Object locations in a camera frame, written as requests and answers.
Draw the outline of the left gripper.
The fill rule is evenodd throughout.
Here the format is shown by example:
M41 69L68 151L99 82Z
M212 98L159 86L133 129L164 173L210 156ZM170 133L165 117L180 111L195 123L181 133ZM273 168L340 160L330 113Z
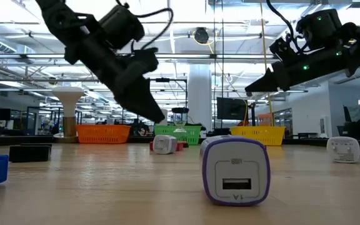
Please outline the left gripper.
M154 123L165 119L150 91L134 53L118 56L106 41L88 36L65 47L64 58L70 64L81 61L113 93L116 102L127 111Z

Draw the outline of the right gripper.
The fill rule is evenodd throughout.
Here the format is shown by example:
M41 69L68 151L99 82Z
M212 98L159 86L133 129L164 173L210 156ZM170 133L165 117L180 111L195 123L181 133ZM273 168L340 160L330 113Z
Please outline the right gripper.
M360 66L359 44L323 48L311 54L297 54L291 63L274 62L272 70L246 86L248 96L252 93L288 91L290 87L344 70L352 76Z

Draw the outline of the purple white USB charger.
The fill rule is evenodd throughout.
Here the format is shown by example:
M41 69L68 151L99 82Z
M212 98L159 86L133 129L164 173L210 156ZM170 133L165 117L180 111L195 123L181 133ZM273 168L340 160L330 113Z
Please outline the purple white USB charger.
M152 151L156 154L174 154L178 140L170 135L157 135L152 142Z

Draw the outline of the red staples box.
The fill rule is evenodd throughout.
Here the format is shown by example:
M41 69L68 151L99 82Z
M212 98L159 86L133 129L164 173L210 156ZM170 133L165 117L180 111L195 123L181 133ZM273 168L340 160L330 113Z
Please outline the red staples box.
M178 142L176 151L182 151L184 149L185 142ZM149 150L153 151L153 142L149 143Z

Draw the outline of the lavender white USB charger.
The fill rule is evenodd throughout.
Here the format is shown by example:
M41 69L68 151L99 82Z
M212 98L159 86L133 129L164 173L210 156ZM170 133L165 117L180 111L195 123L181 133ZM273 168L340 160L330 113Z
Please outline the lavender white USB charger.
M263 202L271 184L266 146L242 136L206 138L200 147L204 192L214 204L254 206Z

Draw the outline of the black staples box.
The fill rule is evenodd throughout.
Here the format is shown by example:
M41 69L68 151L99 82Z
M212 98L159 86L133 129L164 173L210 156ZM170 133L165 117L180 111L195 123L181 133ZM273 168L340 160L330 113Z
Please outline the black staples box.
M48 161L52 144L21 144L9 148L9 162L33 163Z

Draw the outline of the black office chair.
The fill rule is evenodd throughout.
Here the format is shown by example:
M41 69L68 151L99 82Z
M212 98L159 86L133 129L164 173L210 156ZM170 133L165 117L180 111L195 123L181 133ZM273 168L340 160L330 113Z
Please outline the black office chair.
M337 127L339 135L360 139L360 105L343 106L343 111L345 122Z

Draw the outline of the orange plastic basket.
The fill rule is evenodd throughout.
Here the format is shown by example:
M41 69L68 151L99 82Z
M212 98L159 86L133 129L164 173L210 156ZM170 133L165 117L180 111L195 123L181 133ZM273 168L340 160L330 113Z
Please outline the orange plastic basket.
M130 133L127 125L77 125L77 135L81 144L123 144Z

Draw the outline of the yellow plastic basket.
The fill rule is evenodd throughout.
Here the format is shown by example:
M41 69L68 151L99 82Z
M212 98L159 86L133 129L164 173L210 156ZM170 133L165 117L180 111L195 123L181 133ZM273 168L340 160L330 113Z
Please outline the yellow plastic basket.
M231 127L232 135L257 140L267 146L281 146L284 126L235 126Z

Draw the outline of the green plastic basket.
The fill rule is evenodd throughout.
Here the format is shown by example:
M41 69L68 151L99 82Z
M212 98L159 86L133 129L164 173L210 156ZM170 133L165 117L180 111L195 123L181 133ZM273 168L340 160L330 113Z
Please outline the green plastic basket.
M186 141L190 146L198 145L199 135L201 132L200 126L185 126L185 132L175 132L176 126L155 125L155 135L170 135L177 138L179 141Z

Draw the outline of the white mushroom table lamp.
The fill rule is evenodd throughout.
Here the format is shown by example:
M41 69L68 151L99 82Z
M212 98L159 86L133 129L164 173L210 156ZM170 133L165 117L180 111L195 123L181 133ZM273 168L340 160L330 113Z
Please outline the white mushroom table lamp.
M63 106L62 132L55 134L54 140L57 143L72 144L78 142L76 103L83 96L81 87L59 86L52 90L52 93L59 99Z

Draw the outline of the green white USB charger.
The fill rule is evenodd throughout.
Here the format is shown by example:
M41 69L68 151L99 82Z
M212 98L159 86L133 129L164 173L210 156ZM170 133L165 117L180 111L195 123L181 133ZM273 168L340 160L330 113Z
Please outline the green white USB charger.
M335 163L357 163L360 158L359 142L352 137L331 137L327 140L326 150Z

